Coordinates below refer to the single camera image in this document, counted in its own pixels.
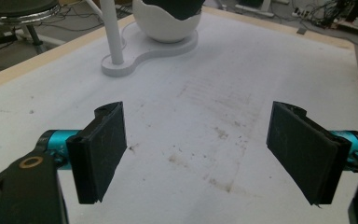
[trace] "white lamp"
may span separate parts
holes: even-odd
[[[164,11],[163,9],[145,5],[141,0],[134,0],[134,5],[136,5],[138,9],[140,9],[139,7],[143,7],[140,10],[135,7],[134,14],[137,13],[137,10],[139,12],[147,11],[147,13],[151,13],[148,16],[143,14],[141,18],[138,19],[136,19],[134,15],[136,20],[145,21],[152,18],[153,15],[164,15],[160,12],[161,10]],[[102,70],[104,74],[110,77],[124,77],[132,73],[140,63],[148,59],[183,54],[197,46],[198,33],[195,31],[195,27],[200,22],[200,14],[194,16],[194,18],[189,18],[192,22],[186,20],[189,24],[195,25],[187,36],[179,38],[179,41],[176,42],[164,41],[164,39],[160,39],[160,42],[158,42],[147,36],[136,23],[131,23],[124,27],[121,34],[122,36],[120,36],[114,0],[101,0],[101,9],[110,50],[110,55],[105,56],[102,60]],[[171,15],[168,13],[167,15],[166,18],[159,19],[161,21],[172,20],[173,17],[169,18]],[[166,28],[168,27],[161,27],[162,33],[170,32],[165,30]],[[121,46],[121,39],[125,40],[124,47]]]

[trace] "white table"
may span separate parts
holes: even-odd
[[[71,223],[349,223],[358,175],[343,174],[332,205],[310,206],[266,139],[273,101],[358,131],[353,46],[209,8],[198,32],[195,50],[123,78],[101,72],[103,31],[2,72],[0,171],[44,131],[83,129],[95,108],[123,101],[132,150],[103,202],[78,204],[71,172],[59,172]]]

